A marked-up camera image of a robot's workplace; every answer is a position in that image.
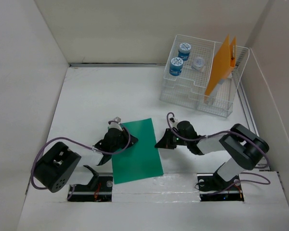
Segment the green notebook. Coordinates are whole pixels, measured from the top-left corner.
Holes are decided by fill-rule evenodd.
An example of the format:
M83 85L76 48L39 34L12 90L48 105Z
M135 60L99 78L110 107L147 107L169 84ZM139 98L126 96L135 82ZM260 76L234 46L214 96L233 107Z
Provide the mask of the green notebook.
M123 124L138 139L132 147L112 157L115 184L159 177L164 174L152 119Z

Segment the blue tape roll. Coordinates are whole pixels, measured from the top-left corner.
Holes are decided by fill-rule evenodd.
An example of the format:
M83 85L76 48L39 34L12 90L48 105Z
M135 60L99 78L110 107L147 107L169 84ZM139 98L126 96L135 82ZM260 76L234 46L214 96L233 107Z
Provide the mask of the blue tape roll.
M183 61L187 61L191 52L191 45L189 43L181 43L178 48L178 57Z
M174 57L170 61L169 73L172 76L179 76L182 72L184 61L180 57Z

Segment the small clear tape roll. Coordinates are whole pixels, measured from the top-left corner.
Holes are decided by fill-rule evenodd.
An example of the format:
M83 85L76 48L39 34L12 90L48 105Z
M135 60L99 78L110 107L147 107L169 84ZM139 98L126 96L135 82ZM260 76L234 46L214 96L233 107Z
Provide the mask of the small clear tape roll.
M202 57L196 57L191 64L191 68L200 72L203 70L204 66L205 60Z

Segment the orange notebook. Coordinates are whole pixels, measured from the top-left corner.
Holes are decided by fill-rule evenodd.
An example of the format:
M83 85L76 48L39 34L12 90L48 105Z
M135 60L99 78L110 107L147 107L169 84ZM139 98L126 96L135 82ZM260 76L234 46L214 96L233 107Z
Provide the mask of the orange notebook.
M236 36L229 42L227 35L213 58L210 79L205 91L205 101L215 98L219 88L234 70L236 64Z

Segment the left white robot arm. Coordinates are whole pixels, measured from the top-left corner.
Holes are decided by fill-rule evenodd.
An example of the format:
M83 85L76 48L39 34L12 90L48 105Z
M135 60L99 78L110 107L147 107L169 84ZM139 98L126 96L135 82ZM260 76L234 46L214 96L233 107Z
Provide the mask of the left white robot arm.
M72 151L63 140L77 144L93 155L83 156ZM56 193L65 185L82 185L92 191L98 184L98 172L93 166L102 166L111 157L133 147L138 138L120 125L109 127L104 137L89 147L69 138L58 137L50 140L38 152L31 169L30 183L38 190Z

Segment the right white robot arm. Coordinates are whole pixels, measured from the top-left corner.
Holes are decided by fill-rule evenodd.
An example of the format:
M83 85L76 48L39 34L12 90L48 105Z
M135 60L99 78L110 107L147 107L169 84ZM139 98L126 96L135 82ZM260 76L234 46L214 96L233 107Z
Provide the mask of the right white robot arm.
M187 147L194 155L227 151L231 156L211 178L198 183L199 190L203 192L227 190L241 172L253 170L269 151L266 141L241 124L209 136L198 135L189 121L179 122L171 118L168 124L169 127L155 148L175 149L179 145Z

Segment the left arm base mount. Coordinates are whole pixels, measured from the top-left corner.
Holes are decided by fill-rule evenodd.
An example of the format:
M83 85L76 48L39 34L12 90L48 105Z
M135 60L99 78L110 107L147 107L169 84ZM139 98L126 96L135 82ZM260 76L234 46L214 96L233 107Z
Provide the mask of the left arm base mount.
M84 165L76 168L68 180L69 202L111 202L113 174L99 173Z

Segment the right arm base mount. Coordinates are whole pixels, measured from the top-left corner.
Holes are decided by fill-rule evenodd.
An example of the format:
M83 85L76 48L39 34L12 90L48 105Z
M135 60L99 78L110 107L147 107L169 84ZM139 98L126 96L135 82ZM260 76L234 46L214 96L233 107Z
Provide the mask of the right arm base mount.
M226 183L216 183L213 173L197 174L197 183L194 188L199 191L201 202L228 202L244 201L239 176L235 176Z

